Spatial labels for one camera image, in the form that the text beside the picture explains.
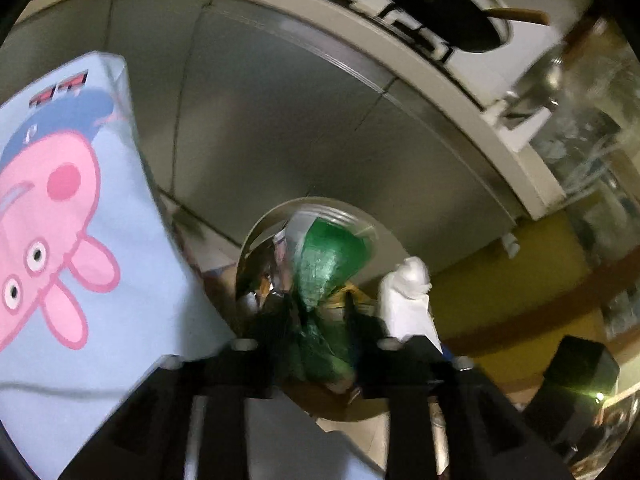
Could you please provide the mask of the white tissue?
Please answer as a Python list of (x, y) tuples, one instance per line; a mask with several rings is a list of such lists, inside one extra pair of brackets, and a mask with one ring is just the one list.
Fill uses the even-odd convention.
[(426, 264), (418, 257), (405, 258), (378, 286), (378, 316), (391, 337), (405, 342), (413, 336), (425, 336), (442, 352), (431, 315), (431, 289)]

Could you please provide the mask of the yellow snack bag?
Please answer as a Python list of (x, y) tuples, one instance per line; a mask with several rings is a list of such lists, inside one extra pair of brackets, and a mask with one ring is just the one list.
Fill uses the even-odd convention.
[(378, 304), (356, 285), (351, 282), (347, 282), (340, 288), (337, 288), (332, 292), (332, 295), (324, 302), (323, 307), (333, 311), (343, 311), (345, 309), (345, 297), (352, 298), (352, 303), (356, 309), (365, 315), (377, 315)]

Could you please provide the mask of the green crushed can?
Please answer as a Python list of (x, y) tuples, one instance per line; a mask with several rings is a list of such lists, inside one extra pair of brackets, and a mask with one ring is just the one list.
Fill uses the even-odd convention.
[(328, 310), (323, 304), (370, 262), (375, 228), (352, 214), (317, 206), (296, 211), (284, 234), (295, 304), (293, 377), (344, 393), (355, 382), (345, 309)]

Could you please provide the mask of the round steel trash bin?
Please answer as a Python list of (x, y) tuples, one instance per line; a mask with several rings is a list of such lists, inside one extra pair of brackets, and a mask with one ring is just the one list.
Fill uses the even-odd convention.
[(392, 379), (444, 356), (432, 324), (430, 279), (389, 232), (339, 200), (294, 198), (250, 230), (236, 268), (236, 320), (263, 332), (277, 382), (310, 414), (356, 422), (380, 414)]

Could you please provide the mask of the kitchen counter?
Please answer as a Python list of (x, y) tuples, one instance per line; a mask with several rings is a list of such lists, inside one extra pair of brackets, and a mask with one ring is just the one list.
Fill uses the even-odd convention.
[(564, 197), (451, 80), (328, 0), (34, 0), (2, 42), (1, 94), (94, 50), (127, 63), (156, 184), (234, 242), (323, 196), (437, 271)]

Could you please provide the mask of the cartoon pig tablecloth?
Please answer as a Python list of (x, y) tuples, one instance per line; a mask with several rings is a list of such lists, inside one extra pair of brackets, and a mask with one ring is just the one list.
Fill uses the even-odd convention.
[(1, 421), (39, 478), (162, 356), (231, 340), (161, 206), (120, 56), (81, 55), (2, 105)]

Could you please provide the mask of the black pan with lid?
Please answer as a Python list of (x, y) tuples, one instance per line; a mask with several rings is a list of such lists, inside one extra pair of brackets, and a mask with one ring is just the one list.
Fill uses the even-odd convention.
[(414, 27), (399, 20), (390, 23), (410, 44), (434, 52), (435, 45), (423, 35), (430, 32), (447, 47), (446, 56), (454, 50), (485, 53), (504, 46), (511, 40), (513, 22), (550, 24), (542, 11), (507, 8), (498, 1), (483, 8), (475, 0), (390, 0), (378, 19), (394, 11), (416, 22)]

